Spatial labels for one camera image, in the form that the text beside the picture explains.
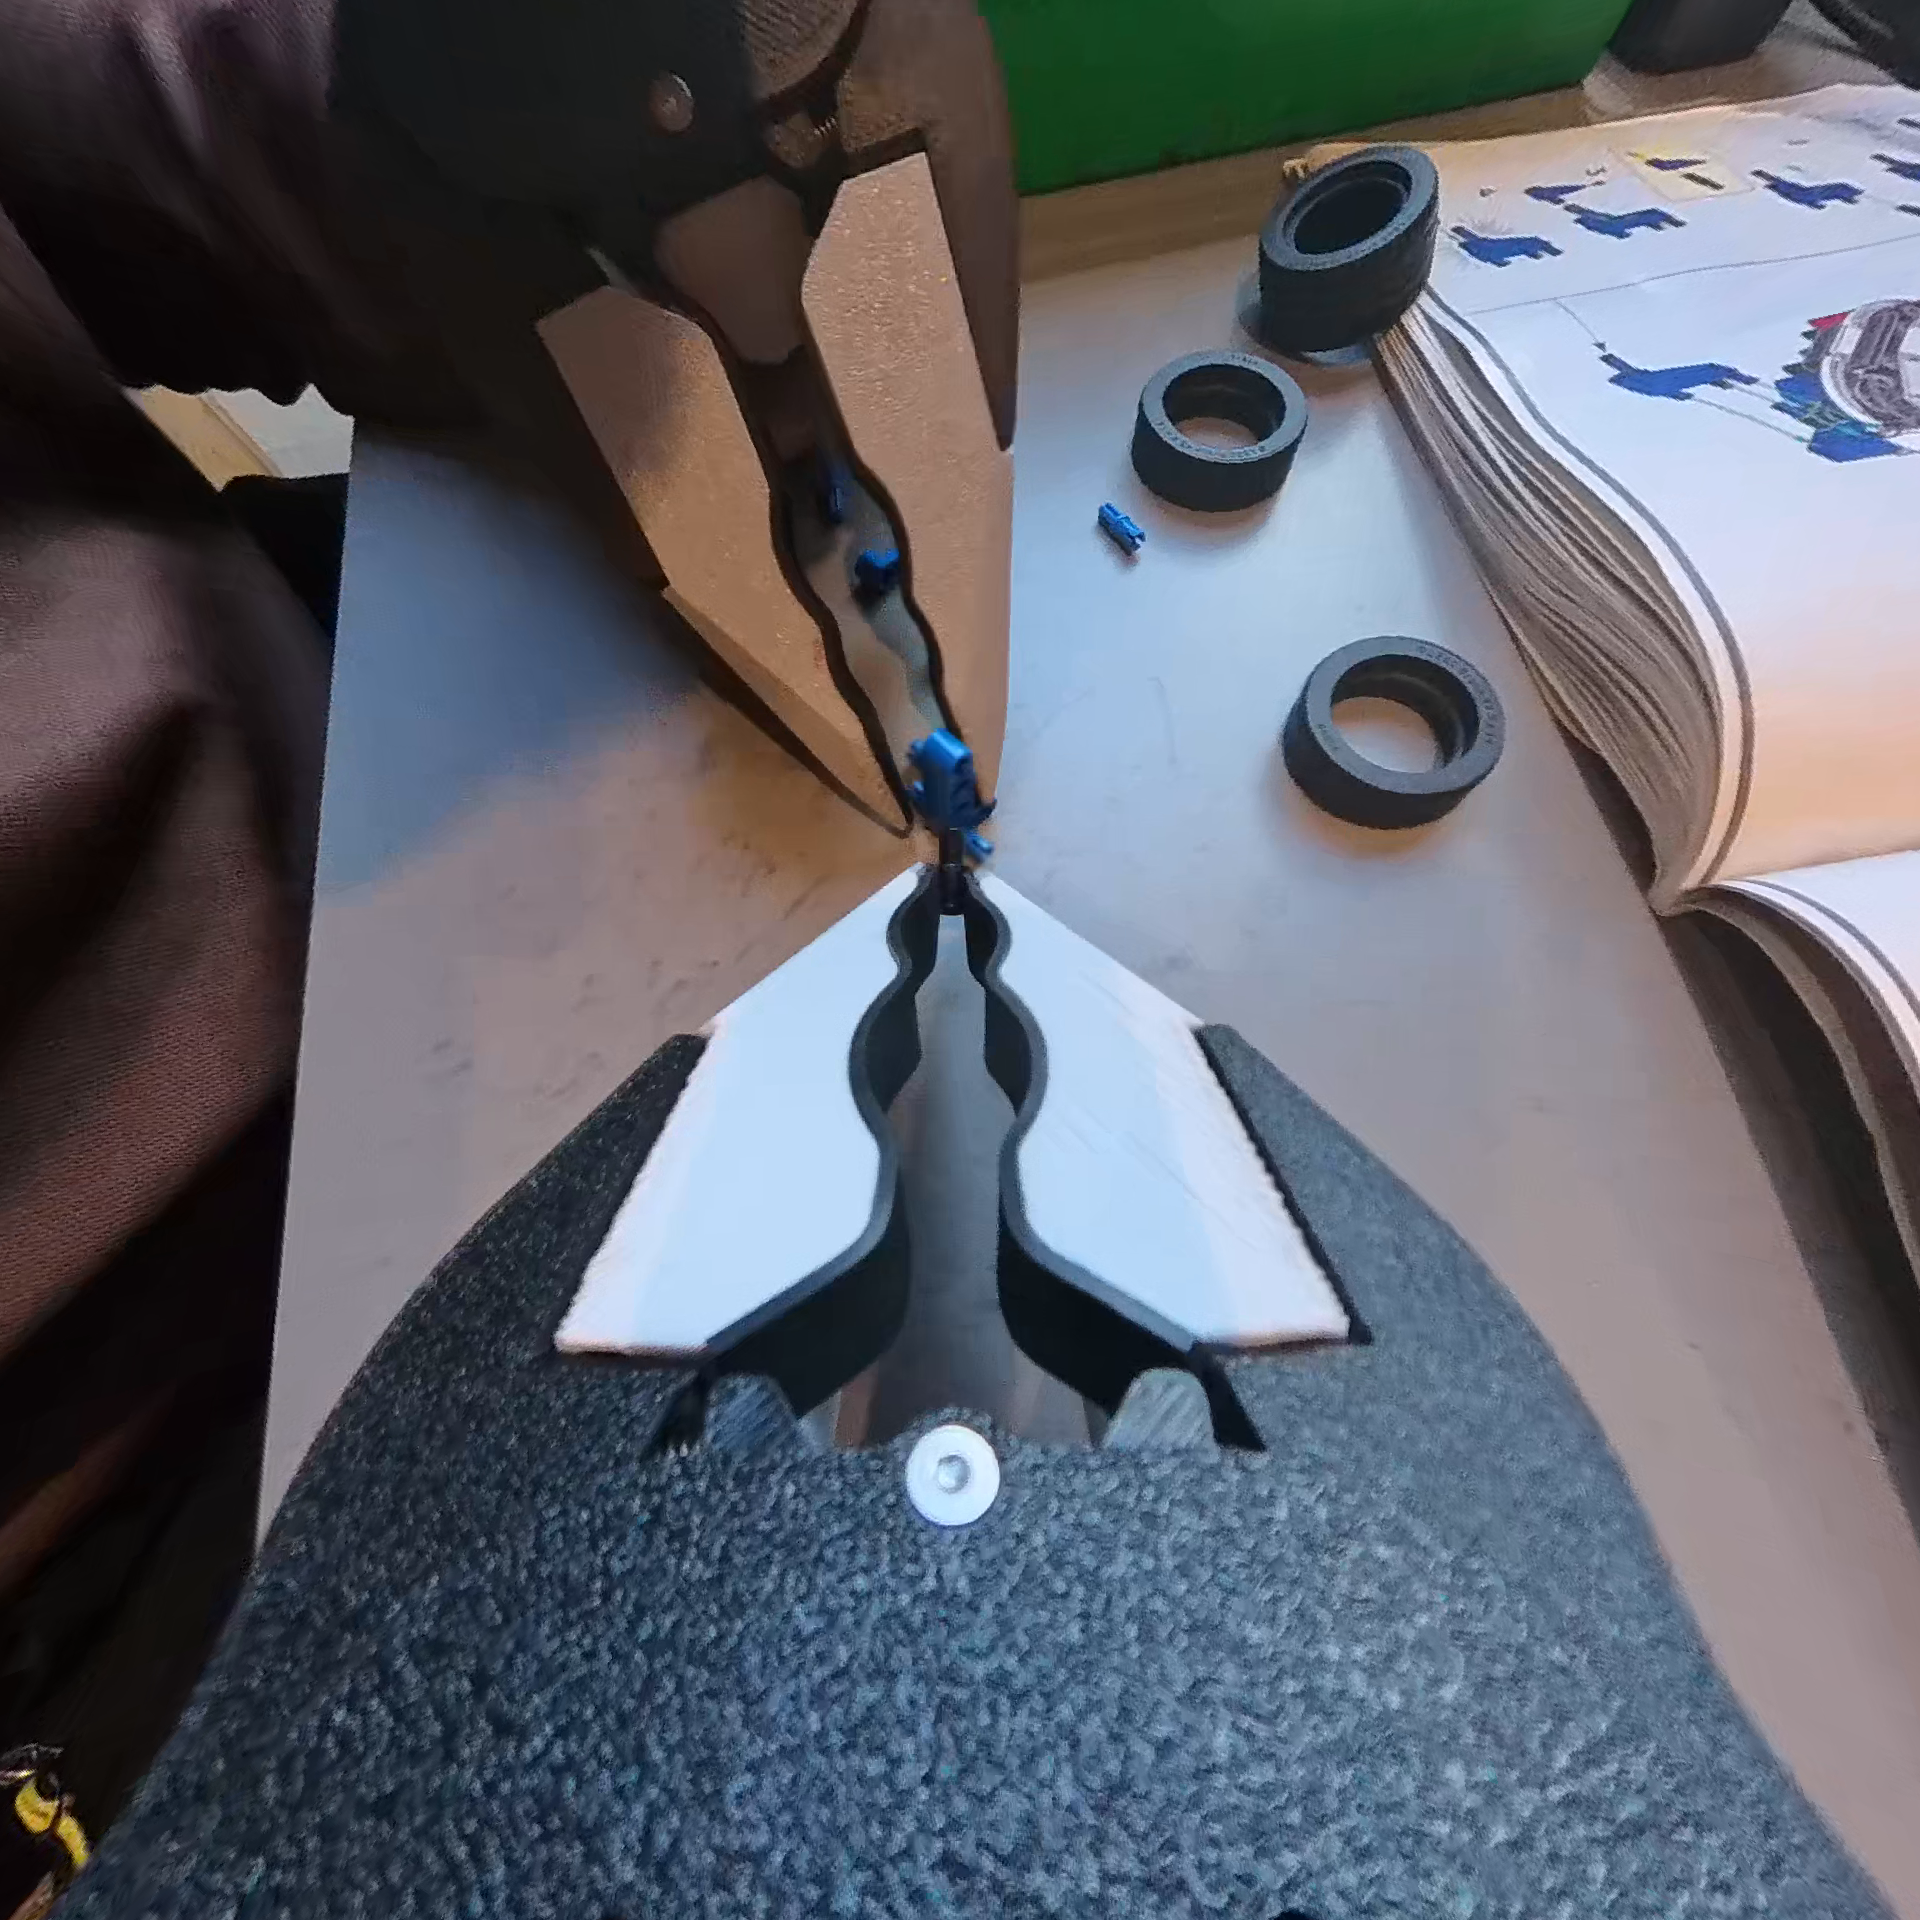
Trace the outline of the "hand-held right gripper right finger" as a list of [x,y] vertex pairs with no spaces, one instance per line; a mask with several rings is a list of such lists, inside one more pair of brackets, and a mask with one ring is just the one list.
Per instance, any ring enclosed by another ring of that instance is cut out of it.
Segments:
[[1228,1363],[1341,1344],[1351,1311],[1179,1002],[1008,882],[950,910],[1013,1109],[998,1312],[1015,1347],[1116,1422],[1143,1376],[1247,1422]]

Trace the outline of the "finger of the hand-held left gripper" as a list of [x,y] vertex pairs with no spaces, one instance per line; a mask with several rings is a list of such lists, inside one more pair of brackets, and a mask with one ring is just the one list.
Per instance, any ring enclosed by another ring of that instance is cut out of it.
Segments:
[[807,344],[900,553],[931,697],[998,798],[1010,702],[1015,458],[998,445],[931,158],[836,186],[800,277]]
[[663,600],[826,782],[907,838],[872,707],[778,530],[778,491],[730,361],[700,318],[599,286],[536,326],[663,575]]

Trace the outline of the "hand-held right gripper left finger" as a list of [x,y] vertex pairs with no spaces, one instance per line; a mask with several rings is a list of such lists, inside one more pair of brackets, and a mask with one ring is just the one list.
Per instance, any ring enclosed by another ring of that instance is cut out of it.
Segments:
[[942,918],[934,872],[904,872],[709,1022],[560,1354],[766,1376],[808,1416],[886,1352],[910,1274],[891,1109]]

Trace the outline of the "green storage bin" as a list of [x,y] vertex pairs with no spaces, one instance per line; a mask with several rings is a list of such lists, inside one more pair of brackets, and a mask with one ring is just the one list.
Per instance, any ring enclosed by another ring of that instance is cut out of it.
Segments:
[[1026,198],[1589,77],[1628,2],[983,2]]

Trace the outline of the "grey desk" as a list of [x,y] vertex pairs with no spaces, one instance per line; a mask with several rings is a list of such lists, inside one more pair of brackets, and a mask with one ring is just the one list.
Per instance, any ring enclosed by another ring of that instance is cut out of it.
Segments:
[[[996,872],[1237,1027],[1478,1249],[1746,1707],[1915,1915],[1904,1269],[1837,1199],[1734,955],[1651,918],[1366,367],[1302,373],[1308,447],[1263,512],[1135,491],[1135,393],[1242,342],[1277,174],[1024,206]],[[516,475],[355,430],[263,1515],[445,1249],[895,854]],[[1341,823],[1282,759],[1315,666],[1378,637],[1472,662],[1503,707],[1500,766],[1428,829]]]

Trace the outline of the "black case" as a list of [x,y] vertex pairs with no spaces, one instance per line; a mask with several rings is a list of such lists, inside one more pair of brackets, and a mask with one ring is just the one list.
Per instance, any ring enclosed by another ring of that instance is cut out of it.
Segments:
[[1606,54],[1642,77],[1738,65],[1762,48],[1792,2],[1631,2]]

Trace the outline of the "person's left forearm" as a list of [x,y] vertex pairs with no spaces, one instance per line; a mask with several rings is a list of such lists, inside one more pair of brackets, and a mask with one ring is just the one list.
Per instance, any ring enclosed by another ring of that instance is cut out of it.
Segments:
[[584,254],[448,181],[355,69],[406,5],[5,5],[5,395],[317,392],[459,426]]

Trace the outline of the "black toy tyre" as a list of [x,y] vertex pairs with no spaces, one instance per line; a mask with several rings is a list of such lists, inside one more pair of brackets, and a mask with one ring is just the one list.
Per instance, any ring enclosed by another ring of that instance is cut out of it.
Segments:
[[1243,512],[1284,487],[1308,424],[1308,395],[1284,371],[1245,352],[1190,352],[1143,384],[1132,463],[1172,509]]
[[1416,147],[1308,163],[1261,224],[1245,328],[1302,367],[1364,363],[1432,275],[1437,216],[1440,178]]
[[[1380,699],[1419,718],[1437,749],[1424,771],[1390,769],[1354,749],[1335,720],[1348,699]],[[1378,637],[1324,657],[1280,731],[1288,778],[1328,816],[1380,833],[1444,821],[1503,754],[1498,688],[1431,641]]]

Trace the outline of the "open instruction booklet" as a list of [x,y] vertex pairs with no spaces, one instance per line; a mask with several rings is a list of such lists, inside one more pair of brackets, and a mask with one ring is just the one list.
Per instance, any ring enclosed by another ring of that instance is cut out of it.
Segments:
[[1840,1058],[1909,1249],[1918,1091],[1918,98],[1835,85],[1432,154],[1378,345],[1647,904]]

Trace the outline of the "person's black trousers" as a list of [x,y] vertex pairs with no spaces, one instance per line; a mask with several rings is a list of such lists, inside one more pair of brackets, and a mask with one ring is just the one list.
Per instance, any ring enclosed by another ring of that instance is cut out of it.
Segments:
[[293,595],[315,621],[326,650],[339,634],[346,563],[348,474],[243,474],[222,498]]

